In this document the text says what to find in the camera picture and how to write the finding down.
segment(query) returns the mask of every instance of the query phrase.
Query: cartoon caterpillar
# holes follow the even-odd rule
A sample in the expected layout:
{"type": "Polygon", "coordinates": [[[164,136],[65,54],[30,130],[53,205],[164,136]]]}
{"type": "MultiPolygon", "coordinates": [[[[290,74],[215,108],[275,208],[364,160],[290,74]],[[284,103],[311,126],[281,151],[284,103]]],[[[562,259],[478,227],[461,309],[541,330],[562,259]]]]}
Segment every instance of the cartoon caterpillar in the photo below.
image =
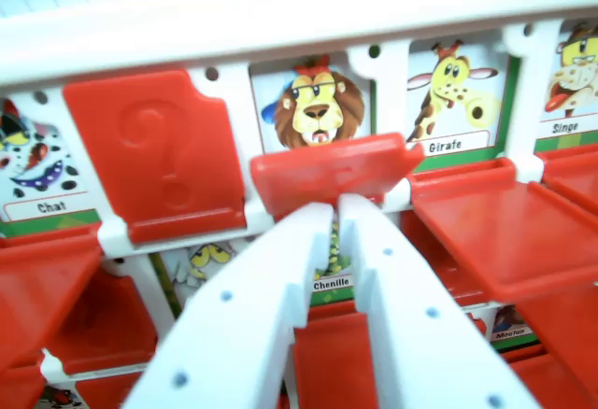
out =
{"type": "Polygon", "coordinates": [[[328,267],[325,271],[316,271],[316,280],[319,280],[323,276],[338,274],[340,271],[346,269],[349,266],[348,259],[339,255],[338,249],[338,222],[334,222],[332,242],[330,245],[330,255],[328,256],[328,267]]]}
{"type": "Polygon", "coordinates": [[[407,90],[416,90],[430,84],[430,90],[421,104],[421,112],[415,120],[415,129],[407,141],[421,141],[432,135],[440,112],[451,109],[455,103],[465,108],[469,123],[479,129],[490,126],[500,113],[501,102],[490,93],[472,90],[463,83],[468,79],[493,78],[498,74],[493,68],[471,69],[469,59],[457,57],[463,44],[457,40],[449,49],[436,43],[432,50],[438,63],[432,73],[414,76],[407,82],[407,90]]]}

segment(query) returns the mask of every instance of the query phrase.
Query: character card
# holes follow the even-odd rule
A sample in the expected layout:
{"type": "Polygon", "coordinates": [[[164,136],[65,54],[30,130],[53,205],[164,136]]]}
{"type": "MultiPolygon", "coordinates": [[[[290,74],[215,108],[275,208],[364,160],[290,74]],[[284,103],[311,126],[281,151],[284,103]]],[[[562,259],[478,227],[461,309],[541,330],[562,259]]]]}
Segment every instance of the character card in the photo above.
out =
{"type": "Polygon", "coordinates": [[[78,168],[55,128],[0,110],[0,219],[14,222],[93,208],[78,168]]]}
{"type": "Polygon", "coordinates": [[[371,134],[370,81],[344,52],[250,69],[265,152],[319,146],[371,134]]]}
{"type": "Polygon", "coordinates": [[[538,138],[598,130],[598,21],[563,25],[538,138]]]}
{"type": "Polygon", "coordinates": [[[511,304],[504,306],[496,313],[491,339],[493,342],[501,341],[531,333],[532,329],[527,326],[527,323],[515,310],[515,306],[511,304]]]}
{"type": "Polygon", "coordinates": [[[495,32],[414,42],[409,54],[406,133],[426,156],[494,146],[508,53],[495,32]]]}

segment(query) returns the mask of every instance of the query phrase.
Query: hole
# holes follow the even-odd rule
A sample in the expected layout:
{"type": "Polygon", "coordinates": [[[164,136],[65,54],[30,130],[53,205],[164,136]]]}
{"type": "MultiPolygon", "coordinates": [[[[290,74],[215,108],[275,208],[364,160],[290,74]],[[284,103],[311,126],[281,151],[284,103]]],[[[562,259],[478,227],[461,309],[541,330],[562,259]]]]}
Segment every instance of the hole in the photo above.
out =
{"type": "Polygon", "coordinates": [[[491,395],[488,397],[488,404],[491,407],[503,407],[503,400],[498,395],[491,395]]]}
{"type": "Polygon", "coordinates": [[[207,80],[211,80],[212,82],[215,81],[216,79],[218,79],[218,70],[213,66],[210,66],[206,70],[206,78],[207,80]]]}
{"type": "Polygon", "coordinates": [[[428,317],[431,317],[431,318],[439,318],[440,317],[440,312],[434,307],[430,307],[430,308],[426,309],[426,314],[428,315],[428,317]]]}
{"type": "Polygon", "coordinates": [[[47,104],[48,103],[48,96],[41,91],[34,92],[34,99],[39,102],[40,104],[47,104]]]}
{"type": "Polygon", "coordinates": [[[182,388],[189,382],[189,376],[184,372],[178,372],[172,380],[172,385],[175,388],[182,388]]]}
{"type": "Polygon", "coordinates": [[[380,55],[380,47],[378,45],[372,45],[367,53],[372,59],[376,59],[380,55]]]}

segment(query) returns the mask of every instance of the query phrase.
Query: cartoon monkey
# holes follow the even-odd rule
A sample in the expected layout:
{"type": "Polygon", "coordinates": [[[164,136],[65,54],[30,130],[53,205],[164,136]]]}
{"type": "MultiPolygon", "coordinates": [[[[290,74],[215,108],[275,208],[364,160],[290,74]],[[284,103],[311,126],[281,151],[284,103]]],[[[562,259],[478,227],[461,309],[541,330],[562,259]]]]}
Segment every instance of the cartoon monkey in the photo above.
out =
{"type": "Polygon", "coordinates": [[[498,115],[498,99],[463,85],[468,78],[493,78],[498,72],[493,68],[472,69],[467,57],[457,57],[462,44],[461,40],[457,40],[450,48],[444,49],[436,43],[432,51],[438,57],[438,62],[433,72],[414,76],[407,82],[408,91],[430,84],[430,90],[421,104],[421,112],[415,120],[415,129],[407,141],[429,138],[442,109],[452,108],[455,102],[463,104],[467,119],[474,127],[488,127],[498,115]]]}
{"type": "MultiPolygon", "coordinates": [[[[278,140],[287,148],[317,146],[352,138],[363,122],[365,105],[357,86],[328,67],[329,56],[295,66],[297,77],[274,106],[278,140]]],[[[272,108],[268,106],[262,112],[272,108]]]]}
{"type": "Polygon", "coordinates": [[[598,26],[593,30],[582,22],[566,42],[557,46],[561,68],[548,85],[545,110],[564,110],[570,118],[577,107],[598,101],[598,26]]]}

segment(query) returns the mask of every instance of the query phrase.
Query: cartoon lion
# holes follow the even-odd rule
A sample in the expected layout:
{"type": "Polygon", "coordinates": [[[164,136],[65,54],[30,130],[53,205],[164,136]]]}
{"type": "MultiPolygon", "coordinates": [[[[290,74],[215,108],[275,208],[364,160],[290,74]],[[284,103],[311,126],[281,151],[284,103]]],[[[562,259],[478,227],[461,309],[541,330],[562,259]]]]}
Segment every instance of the cartoon lion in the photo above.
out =
{"type": "Polygon", "coordinates": [[[352,138],[363,122],[361,91],[345,76],[331,71],[329,57],[295,66],[297,77],[275,102],[273,122],[287,148],[317,146],[352,138]]]}

